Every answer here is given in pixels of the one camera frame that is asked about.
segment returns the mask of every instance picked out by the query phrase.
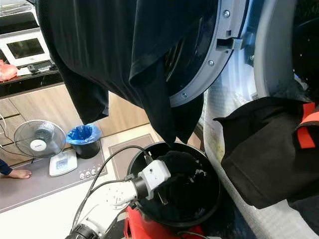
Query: black countertop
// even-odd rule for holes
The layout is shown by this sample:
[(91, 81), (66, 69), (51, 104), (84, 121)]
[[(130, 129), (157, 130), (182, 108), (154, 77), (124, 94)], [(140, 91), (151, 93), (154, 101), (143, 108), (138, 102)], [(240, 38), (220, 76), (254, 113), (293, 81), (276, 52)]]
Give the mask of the black countertop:
[(0, 99), (63, 84), (59, 71), (51, 69), (45, 72), (16, 76), (0, 83)]

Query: white scale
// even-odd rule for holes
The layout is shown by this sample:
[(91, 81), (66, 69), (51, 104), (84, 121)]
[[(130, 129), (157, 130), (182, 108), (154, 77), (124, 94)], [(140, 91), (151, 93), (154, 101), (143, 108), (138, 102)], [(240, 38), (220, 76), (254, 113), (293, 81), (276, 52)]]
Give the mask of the white scale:
[(49, 174), (52, 177), (71, 172), (78, 167), (78, 160), (74, 150), (61, 152), (50, 159)]

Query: cabinet drawer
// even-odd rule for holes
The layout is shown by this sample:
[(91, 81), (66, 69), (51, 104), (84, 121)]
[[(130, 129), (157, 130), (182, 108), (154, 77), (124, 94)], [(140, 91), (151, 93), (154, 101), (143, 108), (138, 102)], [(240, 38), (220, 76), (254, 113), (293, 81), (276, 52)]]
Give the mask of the cabinet drawer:
[[(21, 151), (16, 147), (15, 144), (9, 144), (7, 146), (4, 146), (4, 148), (10, 152), (14, 153), (21, 153)], [(22, 163), (24, 161), (28, 161), (31, 158), (27, 156), (22, 155), (16, 155), (12, 153), (7, 153), (4, 150), (0, 149), (0, 159), (2, 159), (4, 162), (6, 162), (9, 166), (15, 165), (18, 163)]]
[[(13, 117), (5, 119), (5, 122), (6, 122), (6, 131), (5, 131), (6, 135), (12, 140), (14, 140), (13, 136), (14, 136), (15, 130), (19, 127), (20, 124), (25, 122), (25, 120), (23, 119), (22, 116), (13, 116)], [(3, 120), (0, 120), (0, 123), (4, 127)], [(4, 145), (8, 143), (11, 143), (11, 141), (5, 138), (4, 134), (0, 134), (0, 144)]]
[(16, 107), (14, 107), (9, 99), (0, 100), (0, 115), (3, 117), (8, 117), (18, 113), (18, 110)]
[(82, 125), (65, 85), (14, 96), (10, 101), (25, 120), (47, 120), (65, 133)]
[(149, 123), (145, 111), (109, 92), (110, 116), (97, 121), (103, 136), (112, 135)]

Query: black bucket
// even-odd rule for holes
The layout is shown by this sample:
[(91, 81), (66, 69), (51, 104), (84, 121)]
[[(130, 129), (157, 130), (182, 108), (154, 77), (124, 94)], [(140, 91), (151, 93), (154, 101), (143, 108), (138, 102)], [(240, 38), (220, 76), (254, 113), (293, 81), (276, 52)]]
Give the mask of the black bucket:
[[(217, 210), (220, 198), (221, 198), (221, 184), (219, 178), (213, 169), (212, 165), (210, 164), (207, 157), (189, 145), (185, 145), (182, 143), (175, 143), (173, 148), (170, 148), (165, 142), (159, 142), (152, 145), (149, 145), (145, 148), (145, 150), (152, 153), (154, 159), (159, 156), (165, 155), (167, 152), (174, 150), (174, 151), (181, 151), (191, 154), (196, 160), (200, 162), (203, 166), (205, 172), (211, 175), (211, 183), (209, 184), (210, 190), (207, 190), (206, 197), (209, 198), (209, 203), (207, 203), (204, 210), (201, 212), (200, 216), (197, 218), (180, 218), (179, 220), (172, 221), (170, 218), (165, 218), (163, 215), (154, 213), (154, 207), (158, 212), (165, 207), (161, 202), (160, 199), (155, 191), (154, 198), (150, 201), (147, 199), (140, 199), (136, 202), (136, 205), (142, 216), (147, 219), (154, 220), (158, 223), (163, 225), (169, 226), (170, 228), (190, 228), (192, 226), (198, 225), (203, 223), (207, 220), (213, 213)], [(144, 154), (142, 152), (138, 153), (134, 159), (131, 161), (129, 168), (128, 168), (128, 175), (129, 174), (137, 174), (138, 172), (142, 171), (146, 167)]]
[(71, 144), (76, 154), (80, 158), (88, 159), (93, 158), (100, 151), (100, 143), (99, 141), (95, 141), (88, 144)]

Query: red strap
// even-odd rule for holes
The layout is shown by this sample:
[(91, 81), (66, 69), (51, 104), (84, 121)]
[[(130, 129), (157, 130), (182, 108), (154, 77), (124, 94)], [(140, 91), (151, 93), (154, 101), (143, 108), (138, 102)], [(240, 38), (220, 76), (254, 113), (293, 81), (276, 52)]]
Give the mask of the red strap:
[[(301, 123), (313, 121), (315, 117), (319, 120), (319, 112), (313, 113), (316, 105), (314, 103), (304, 104), (304, 115)], [(300, 127), (297, 131), (298, 141), (301, 148), (314, 148), (316, 145), (311, 138), (307, 127)]]
[(315, 112), (307, 116), (301, 123), (306, 123), (311, 121), (319, 121), (319, 112)]

